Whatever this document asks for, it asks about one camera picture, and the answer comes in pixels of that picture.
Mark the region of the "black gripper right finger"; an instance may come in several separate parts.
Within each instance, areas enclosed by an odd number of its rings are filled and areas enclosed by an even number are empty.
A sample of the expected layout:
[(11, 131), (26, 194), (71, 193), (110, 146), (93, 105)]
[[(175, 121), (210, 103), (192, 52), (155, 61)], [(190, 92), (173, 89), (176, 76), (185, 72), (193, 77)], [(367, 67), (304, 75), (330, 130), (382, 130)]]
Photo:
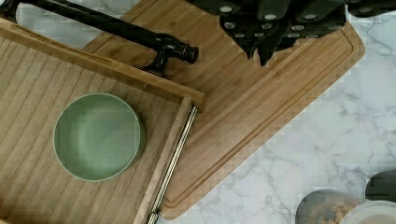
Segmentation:
[(257, 0), (257, 18), (275, 23), (258, 46), (261, 66), (271, 59), (284, 37), (318, 38), (341, 29), (345, 9), (358, 18), (368, 18), (395, 10), (395, 0)]

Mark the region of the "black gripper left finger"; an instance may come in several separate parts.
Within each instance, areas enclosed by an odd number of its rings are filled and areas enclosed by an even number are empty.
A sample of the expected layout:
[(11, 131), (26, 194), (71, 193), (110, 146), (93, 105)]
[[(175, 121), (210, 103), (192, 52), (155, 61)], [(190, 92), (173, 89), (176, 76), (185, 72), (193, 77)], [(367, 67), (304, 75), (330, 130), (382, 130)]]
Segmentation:
[(219, 17), (224, 32), (246, 53), (249, 59), (258, 51), (261, 60), (269, 60), (275, 47), (266, 40), (275, 30), (270, 21), (260, 21), (255, 15), (255, 0), (187, 0), (204, 12)]

